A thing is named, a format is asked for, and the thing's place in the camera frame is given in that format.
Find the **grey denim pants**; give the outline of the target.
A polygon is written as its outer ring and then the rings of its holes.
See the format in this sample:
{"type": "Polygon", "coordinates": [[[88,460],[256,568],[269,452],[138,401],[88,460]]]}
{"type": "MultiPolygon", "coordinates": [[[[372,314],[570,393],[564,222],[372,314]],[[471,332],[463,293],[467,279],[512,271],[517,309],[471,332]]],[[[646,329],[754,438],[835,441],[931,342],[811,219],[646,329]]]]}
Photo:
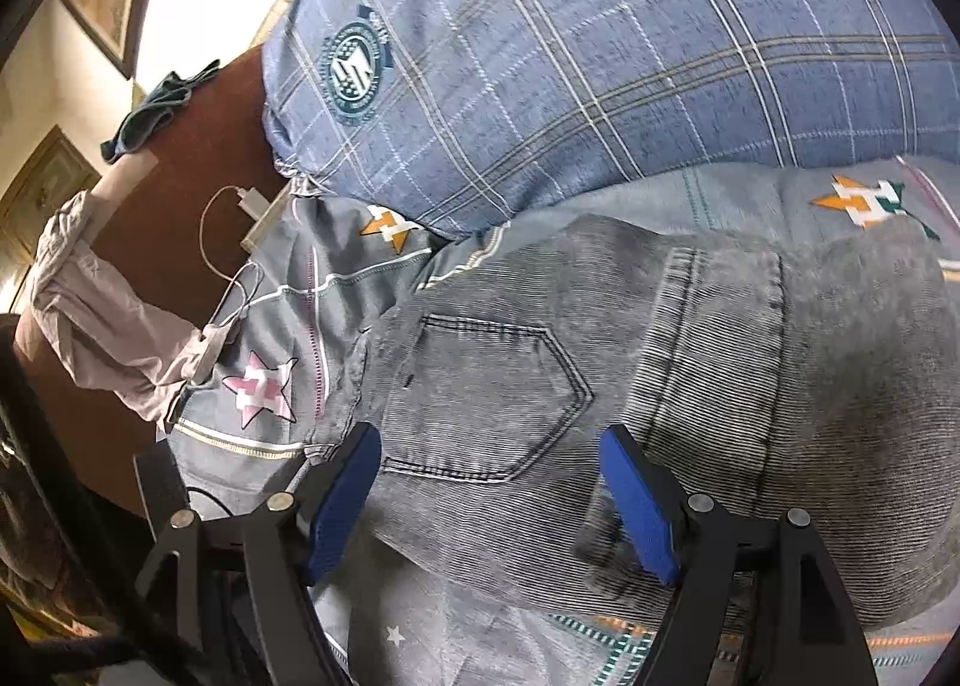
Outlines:
{"type": "Polygon", "coordinates": [[[958,289],[918,223],[820,244],[584,216],[400,301],[309,434],[381,432],[377,538],[509,605],[652,622],[599,477],[621,424],[739,516],[800,507],[867,627],[958,580],[958,289]]]}

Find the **grey patterned bed sheet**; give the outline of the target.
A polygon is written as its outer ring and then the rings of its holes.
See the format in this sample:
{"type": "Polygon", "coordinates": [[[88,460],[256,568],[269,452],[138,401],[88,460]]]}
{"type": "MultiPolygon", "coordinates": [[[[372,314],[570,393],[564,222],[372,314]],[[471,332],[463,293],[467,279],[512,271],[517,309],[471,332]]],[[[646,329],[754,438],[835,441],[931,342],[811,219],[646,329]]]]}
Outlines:
{"type": "MultiPolygon", "coordinates": [[[[830,242],[893,218],[919,224],[958,289],[958,170],[896,156],[841,170],[713,164],[585,193],[459,242],[387,209],[301,195],[245,267],[251,296],[205,382],[185,392],[172,454],[200,509],[254,509],[295,486],[342,439],[313,447],[348,354],[373,322],[425,287],[534,244],[584,216],[659,236],[743,234],[778,244],[830,242]]],[[[337,654],[358,684],[623,684],[659,619],[509,605],[410,561],[377,538],[368,505],[342,569],[313,592],[337,654]]],[[[958,580],[907,621],[866,627],[878,676],[914,684],[958,624],[958,580]]]]}

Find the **pinkish grey draped cloth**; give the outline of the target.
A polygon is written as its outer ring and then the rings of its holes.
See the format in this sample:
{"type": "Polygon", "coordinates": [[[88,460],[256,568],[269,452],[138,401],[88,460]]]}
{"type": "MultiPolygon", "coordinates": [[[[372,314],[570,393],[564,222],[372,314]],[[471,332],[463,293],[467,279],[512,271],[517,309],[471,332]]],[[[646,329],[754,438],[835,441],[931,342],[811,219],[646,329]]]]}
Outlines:
{"type": "Polygon", "coordinates": [[[78,387],[116,393],[166,432],[182,390],[210,377],[236,322],[197,328],[142,301],[85,239],[94,208],[83,190],[47,221],[29,276],[29,310],[78,387]]]}

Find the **white power bank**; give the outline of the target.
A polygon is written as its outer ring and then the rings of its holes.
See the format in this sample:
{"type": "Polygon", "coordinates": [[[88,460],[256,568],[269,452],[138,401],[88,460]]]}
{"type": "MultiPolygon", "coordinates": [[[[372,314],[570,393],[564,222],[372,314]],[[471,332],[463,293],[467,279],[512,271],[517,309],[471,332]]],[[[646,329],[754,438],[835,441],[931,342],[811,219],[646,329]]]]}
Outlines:
{"type": "Polygon", "coordinates": [[[270,229],[283,215],[288,202],[290,202],[288,185],[285,185],[272,200],[267,200],[265,195],[254,187],[241,190],[238,206],[252,220],[251,229],[244,234],[241,241],[241,247],[247,254],[254,254],[260,247],[270,229]]]}

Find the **brown wooden headboard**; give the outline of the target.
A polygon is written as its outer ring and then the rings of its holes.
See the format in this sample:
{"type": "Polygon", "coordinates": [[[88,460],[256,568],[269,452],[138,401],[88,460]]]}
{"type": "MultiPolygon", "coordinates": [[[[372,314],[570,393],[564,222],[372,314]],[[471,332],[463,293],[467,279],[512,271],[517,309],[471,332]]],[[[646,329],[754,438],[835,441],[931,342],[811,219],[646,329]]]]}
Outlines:
{"type": "MultiPolygon", "coordinates": [[[[145,148],[110,166],[93,188],[86,231],[148,304],[203,325],[226,283],[206,266],[235,273],[252,220],[230,185],[274,198],[283,187],[262,127],[262,49],[229,62],[145,148]]],[[[13,349],[73,470],[88,489],[138,516],[133,457],[153,444],[155,426],[116,395],[76,387],[32,318],[21,315],[13,349]]]]}

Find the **teal cloth on headboard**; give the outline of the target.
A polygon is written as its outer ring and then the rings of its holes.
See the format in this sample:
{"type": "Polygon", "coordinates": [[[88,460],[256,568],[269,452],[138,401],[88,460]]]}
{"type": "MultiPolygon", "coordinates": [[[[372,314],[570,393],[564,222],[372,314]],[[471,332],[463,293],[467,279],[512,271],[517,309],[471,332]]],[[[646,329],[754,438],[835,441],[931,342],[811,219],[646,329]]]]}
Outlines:
{"type": "Polygon", "coordinates": [[[170,71],[125,117],[112,137],[99,145],[99,154],[106,164],[114,164],[126,154],[140,151],[169,124],[179,110],[190,103],[199,86],[212,81],[220,73],[220,62],[212,60],[195,75],[184,78],[170,71]]]}

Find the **blue plaid pillow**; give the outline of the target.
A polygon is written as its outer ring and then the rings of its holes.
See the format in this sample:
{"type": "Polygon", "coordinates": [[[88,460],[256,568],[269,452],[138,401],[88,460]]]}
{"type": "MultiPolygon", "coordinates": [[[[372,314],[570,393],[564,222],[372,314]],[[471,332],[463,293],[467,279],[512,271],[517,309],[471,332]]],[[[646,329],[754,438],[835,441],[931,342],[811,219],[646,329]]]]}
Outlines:
{"type": "Polygon", "coordinates": [[[702,164],[958,154],[931,0],[293,0],[262,60],[283,172],[448,234],[702,164]]]}

